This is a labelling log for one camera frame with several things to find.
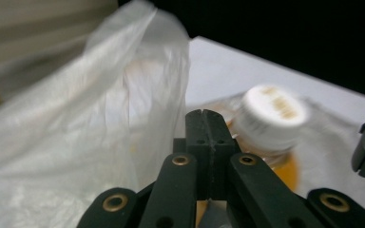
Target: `plastic bag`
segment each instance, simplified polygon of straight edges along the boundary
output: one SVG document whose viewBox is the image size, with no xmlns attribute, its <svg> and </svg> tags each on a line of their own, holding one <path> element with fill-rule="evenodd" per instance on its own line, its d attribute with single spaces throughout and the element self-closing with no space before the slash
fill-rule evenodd
<svg viewBox="0 0 365 228">
<path fill-rule="evenodd" d="M 183 129 L 188 70 L 183 27 L 137 1 L 1 106 L 0 227 L 75 227 L 106 189 L 154 181 Z"/>
</svg>

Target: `screw hole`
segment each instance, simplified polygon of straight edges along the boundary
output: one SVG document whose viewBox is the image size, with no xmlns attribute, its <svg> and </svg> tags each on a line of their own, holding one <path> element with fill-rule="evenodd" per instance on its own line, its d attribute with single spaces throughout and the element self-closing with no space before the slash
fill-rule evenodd
<svg viewBox="0 0 365 228">
<path fill-rule="evenodd" d="M 103 202 L 103 208 L 107 212 L 116 212 L 123 209 L 128 203 L 128 198 L 124 194 L 114 194 L 109 196 Z"/>
<path fill-rule="evenodd" d="M 304 223 L 304 221 L 301 220 L 300 218 L 289 218 L 287 223 L 292 228 L 306 228 L 307 227 L 306 224 Z"/>
<path fill-rule="evenodd" d="M 173 219 L 171 219 L 170 217 L 161 217 L 156 222 L 157 228 L 171 228 L 173 227 L 173 225 Z"/>
<path fill-rule="evenodd" d="M 347 212 L 350 210 L 348 202 L 334 194 L 323 193 L 319 197 L 319 200 L 321 200 L 322 204 L 326 207 L 337 212 Z"/>
<path fill-rule="evenodd" d="M 254 165 L 256 164 L 257 160 L 249 155 L 244 155 L 240 157 L 240 163 L 245 165 Z"/>
<path fill-rule="evenodd" d="M 176 165 L 186 165 L 189 163 L 189 159 L 186 156 L 178 156 L 173 158 L 173 163 Z"/>
</svg>

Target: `glass jar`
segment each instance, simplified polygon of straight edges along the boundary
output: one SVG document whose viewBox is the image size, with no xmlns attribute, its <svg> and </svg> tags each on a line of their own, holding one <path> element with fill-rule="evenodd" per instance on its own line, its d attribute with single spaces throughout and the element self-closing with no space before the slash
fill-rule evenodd
<svg viewBox="0 0 365 228">
<path fill-rule="evenodd" d="M 242 97 L 228 126 L 243 153 L 262 157 L 295 191 L 298 164 L 294 147 L 307 119 L 306 108 L 292 92 L 276 85 L 257 85 Z"/>
</svg>

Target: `white jar lid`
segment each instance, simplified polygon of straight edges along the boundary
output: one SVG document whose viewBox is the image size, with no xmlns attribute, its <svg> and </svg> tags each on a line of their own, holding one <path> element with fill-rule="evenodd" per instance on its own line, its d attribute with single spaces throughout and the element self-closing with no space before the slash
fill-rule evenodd
<svg viewBox="0 0 365 228">
<path fill-rule="evenodd" d="M 307 120 L 304 104 L 292 92 L 276 85 L 257 85 L 243 96 L 233 127 L 259 149 L 284 151 L 296 144 Z"/>
</svg>

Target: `black background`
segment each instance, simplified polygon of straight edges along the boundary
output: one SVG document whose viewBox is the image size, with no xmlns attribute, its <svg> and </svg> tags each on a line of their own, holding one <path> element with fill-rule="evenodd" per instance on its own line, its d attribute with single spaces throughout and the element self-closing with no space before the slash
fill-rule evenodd
<svg viewBox="0 0 365 228">
<path fill-rule="evenodd" d="M 191 38 L 203 36 L 365 94 L 365 1 L 152 2 L 176 15 Z"/>
</svg>

